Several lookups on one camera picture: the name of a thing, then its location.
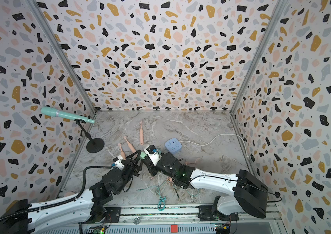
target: white power cord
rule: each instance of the white power cord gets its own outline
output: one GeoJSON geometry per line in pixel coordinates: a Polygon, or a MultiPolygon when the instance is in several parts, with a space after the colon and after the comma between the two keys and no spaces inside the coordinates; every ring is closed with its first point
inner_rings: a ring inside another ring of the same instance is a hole
{"type": "Polygon", "coordinates": [[[242,140],[243,147],[244,147],[244,149],[245,149],[245,155],[247,156],[247,151],[246,151],[245,142],[244,142],[243,138],[242,138],[240,135],[237,135],[237,134],[229,134],[229,133],[219,134],[219,135],[217,135],[216,137],[214,137],[214,139],[212,139],[212,140],[211,140],[209,143],[207,143],[207,144],[198,144],[198,143],[191,142],[191,141],[188,141],[188,140],[182,140],[182,141],[180,141],[180,142],[189,142],[189,143],[193,143],[193,144],[196,144],[196,145],[199,145],[199,146],[206,146],[206,145],[209,145],[211,142],[213,142],[218,136],[222,136],[222,135],[238,136],[238,137],[242,140]]]}

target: teal cable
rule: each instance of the teal cable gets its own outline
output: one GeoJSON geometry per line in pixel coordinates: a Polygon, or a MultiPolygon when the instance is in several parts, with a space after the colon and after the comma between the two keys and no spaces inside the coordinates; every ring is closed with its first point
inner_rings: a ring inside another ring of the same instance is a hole
{"type": "Polygon", "coordinates": [[[158,195],[159,195],[159,203],[158,203],[158,210],[159,211],[162,211],[162,210],[164,210],[165,209],[165,202],[166,202],[166,198],[165,197],[162,197],[162,195],[160,194],[160,187],[161,186],[163,186],[163,184],[161,184],[159,187],[158,186],[156,186],[156,185],[153,185],[153,186],[150,186],[150,187],[147,187],[147,188],[141,188],[141,189],[139,189],[139,190],[137,190],[137,191],[141,191],[141,190],[147,190],[147,189],[149,189],[149,188],[152,188],[152,187],[156,187],[157,188],[157,193],[158,193],[158,195]]]}
{"type": "Polygon", "coordinates": [[[189,194],[191,197],[196,197],[196,196],[199,195],[199,189],[197,190],[197,194],[196,194],[196,195],[191,194],[188,190],[186,190],[186,191],[188,192],[188,194],[189,194]]]}

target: red button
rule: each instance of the red button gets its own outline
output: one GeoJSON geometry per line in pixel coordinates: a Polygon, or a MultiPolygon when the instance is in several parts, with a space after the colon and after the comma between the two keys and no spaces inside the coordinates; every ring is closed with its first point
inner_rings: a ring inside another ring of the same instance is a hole
{"type": "Polygon", "coordinates": [[[171,225],[171,232],[178,232],[177,225],[171,225]]]}

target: black round stand base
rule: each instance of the black round stand base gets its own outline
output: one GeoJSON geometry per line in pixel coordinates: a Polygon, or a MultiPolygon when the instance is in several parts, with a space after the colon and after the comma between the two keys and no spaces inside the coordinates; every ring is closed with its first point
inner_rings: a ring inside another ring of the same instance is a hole
{"type": "Polygon", "coordinates": [[[94,138],[92,141],[88,142],[88,144],[86,145],[86,150],[89,153],[97,153],[101,151],[103,147],[104,147],[104,141],[101,138],[94,138]]]}

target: black motor housing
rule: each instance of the black motor housing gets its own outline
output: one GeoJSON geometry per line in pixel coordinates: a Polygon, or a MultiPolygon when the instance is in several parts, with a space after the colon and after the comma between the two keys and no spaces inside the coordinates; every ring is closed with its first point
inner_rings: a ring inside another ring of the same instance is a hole
{"type": "MultiPolygon", "coordinates": [[[[155,147],[150,145],[146,150],[148,152],[153,152],[153,149],[155,149],[155,147]]],[[[190,176],[196,168],[182,165],[179,159],[175,158],[170,152],[160,153],[160,155],[161,158],[156,166],[152,163],[148,155],[142,159],[143,163],[147,166],[151,176],[155,176],[159,171],[164,175],[171,177],[175,185],[185,189],[192,188],[190,185],[190,176]]]]}

